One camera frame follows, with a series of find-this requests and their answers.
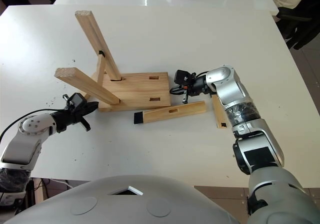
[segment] wooden plank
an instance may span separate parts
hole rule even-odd
[[[215,112],[215,120],[218,128],[226,128],[226,114],[217,95],[212,95],[213,111]]]
[[[75,17],[83,29],[86,37],[90,41],[96,54],[103,51],[105,56],[105,70],[110,76],[111,80],[121,80],[121,74],[113,60],[111,52],[106,45],[106,41],[101,33],[101,30],[96,22],[96,19],[91,11],[76,11]]]
[[[94,81],[97,81],[97,73],[94,72],[94,73],[91,75],[91,78],[92,78]],[[84,97],[86,100],[88,100],[88,99],[91,97],[91,95],[88,94],[88,93],[86,93],[85,91],[81,91],[81,90],[80,90],[79,92],[80,92],[80,94],[83,95],[83,97]]]
[[[77,68],[58,68],[54,76],[108,104],[116,105],[120,102],[117,96]]]
[[[121,99],[118,105],[99,103],[100,111],[148,110],[171,105],[167,72],[123,74],[121,81],[104,75],[103,87]]]
[[[184,105],[169,106],[155,110],[143,111],[143,122],[150,123],[160,120],[202,114],[207,111],[206,109],[206,103],[204,101],[198,101]]]
[[[98,62],[96,64],[96,82],[98,85],[101,85],[101,86],[104,82],[105,67],[106,67],[105,58],[102,54],[99,54]]]

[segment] wooden leg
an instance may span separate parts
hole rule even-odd
[[[98,85],[96,81],[77,68],[58,68],[54,76],[103,102],[111,105],[120,103],[117,96]]]
[[[212,95],[212,105],[214,109],[215,120],[218,128],[226,128],[226,114],[217,95]]]
[[[199,101],[185,105],[169,106],[154,110],[143,111],[142,121],[138,123],[149,123],[160,120],[168,120],[172,118],[201,114],[205,113],[205,111],[207,111],[206,109],[206,103],[204,101]]]
[[[43,184],[41,183],[41,179],[40,178],[34,178],[33,179],[34,182],[34,198],[35,198],[35,202],[36,204],[39,204],[41,202],[43,202],[44,200],[46,200],[48,197],[46,195],[45,189]]]
[[[103,56],[103,54],[98,55],[98,62],[96,64],[96,72],[91,76],[91,78],[97,82],[98,85],[103,84],[104,82],[104,74],[105,74],[105,67],[106,67],[106,61]],[[81,91],[80,94],[84,96],[86,100],[90,98],[90,95],[88,93],[85,93],[84,91]]]
[[[98,55],[99,51],[103,51],[106,60],[105,70],[110,76],[110,79],[121,80],[121,74],[113,60],[108,46],[106,45],[93,13],[91,11],[76,11],[75,17],[81,25],[81,28],[86,34],[86,37],[90,41],[96,54]]]

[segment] rectangular slot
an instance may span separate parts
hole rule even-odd
[[[150,79],[150,80],[158,80],[158,79],[159,79],[159,76],[149,76],[149,79]]]
[[[175,113],[175,112],[178,112],[178,109],[169,110],[169,113]]]
[[[160,97],[150,98],[149,101],[160,101]]]
[[[110,195],[143,195],[143,192],[132,186],[128,186],[128,188],[118,190]]]

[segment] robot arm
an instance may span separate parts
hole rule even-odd
[[[66,107],[52,114],[32,115],[18,124],[18,132],[0,157],[0,207],[19,206],[25,187],[41,151],[42,143],[68,125],[81,123],[86,131],[90,125],[83,116],[98,107],[98,102],[87,103],[79,93],[70,98],[64,95]]]
[[[297,179],[282,168],[284,154],[233,67],[202,74],[178,70],[174,82],[179,86],[170,92],[184,94],[184,102],[188,95],[200,93],[217,94],[220,99],[236,138],[237,164],[250,174],[248,223],[319,223],[319,210]]]

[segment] black cable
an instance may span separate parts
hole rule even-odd
[[[208,73],[208,71],[201,72],[200,74],[198,74],[198,75],[196,76],[196,78],[198,78],[200,75],[203,75],[203,74],[206,74],[206,73]]]
[[[40,182],[39,182],[39,185],[37,186],[37,188],[36,189],[34,189],[34,191],[36,191],[36,190],[38,190],[40,187],[43,187],[45,184],[46,185],[49,185],[50,184],[50,182],[51,182],[51,180],[50,179],[48,179],[48,183],[44,183],[43,182],[43,180],[42,179],[40,179]]]
[[[44,180],[43,180],[42,178],[41,178],[41,180],[42,180],[43,185],[44,185],[44,187],[45,187],[44,189],[46,190],[46,191],[45,191],[45,194],[46,194],[46,196],[47,196],[47,199],[49,199],[50,197],[49,197],[49,193],[48,193],[48,188],[47,188],[47,186],[46,186],[47,184],[44,182]]]
[[[15,120],[14,122],[12,122],[1,134],[0,136],[0,144],[1,144],[1,141],[2,141],[2,138],[3,136],[5,135],[5,133],[14,125],[16,124],[18,121],[20,121],[21,119],[27,117],[28,115],[31,115],[33,113],[36,113],[36,112],[39,112],[39,111],[62,111],[62,110],[58,110],[58,109],[39,109],[39,110],[34,110],[34,111],[31,111],[30,113],[28,114],[25,114],[24,116],[20,117],[19,119]]]
[[[3,197],[4,194],[5,194],[5,193],[2,192],[2,195],[1,195],[1,197],[0,197],[0,203],[1,203],[1,200],[2,200],[2,197]]]
[[[69,184],[69,181],[68,181],[68,180],[65,180],[65,182],[66,182],[67,184]],[[69,185],[70,185],[70,184],[69,184]],[[69,190],[69,186],[66,185],[66,187],[67,187],[66,189]]]

